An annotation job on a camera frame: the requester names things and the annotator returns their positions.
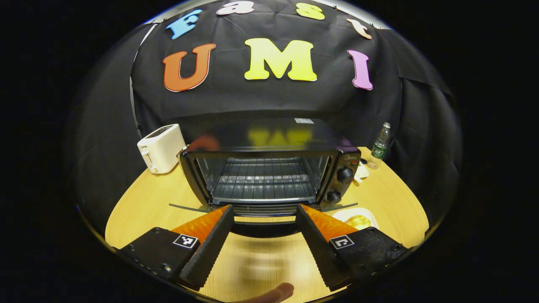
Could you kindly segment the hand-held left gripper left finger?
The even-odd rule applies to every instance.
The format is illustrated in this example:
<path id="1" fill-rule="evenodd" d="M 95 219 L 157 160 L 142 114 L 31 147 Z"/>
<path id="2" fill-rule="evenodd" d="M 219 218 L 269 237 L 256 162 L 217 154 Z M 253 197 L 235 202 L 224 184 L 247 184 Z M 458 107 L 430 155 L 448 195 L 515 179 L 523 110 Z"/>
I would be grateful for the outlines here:
<path id="1" fill-rule="evenodd" d="M 199 291 L 233 223 L 233 207 L 227 205 L 172 231 L 154 227 L 123 246 L 119 256 L 164 281 Z"/>

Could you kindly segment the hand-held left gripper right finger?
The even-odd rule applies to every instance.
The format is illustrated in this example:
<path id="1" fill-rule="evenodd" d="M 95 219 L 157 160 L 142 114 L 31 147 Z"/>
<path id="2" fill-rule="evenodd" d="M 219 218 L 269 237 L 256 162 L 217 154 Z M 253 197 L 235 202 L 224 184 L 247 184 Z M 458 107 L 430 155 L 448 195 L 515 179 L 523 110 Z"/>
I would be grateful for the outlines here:
<path id="1" fill-rule="evenodd" d="M 298 205 L 295 222 L 331 291 L 364 284 L 408 254 L 375 227 L 358 230 L 306 205 Z"/>

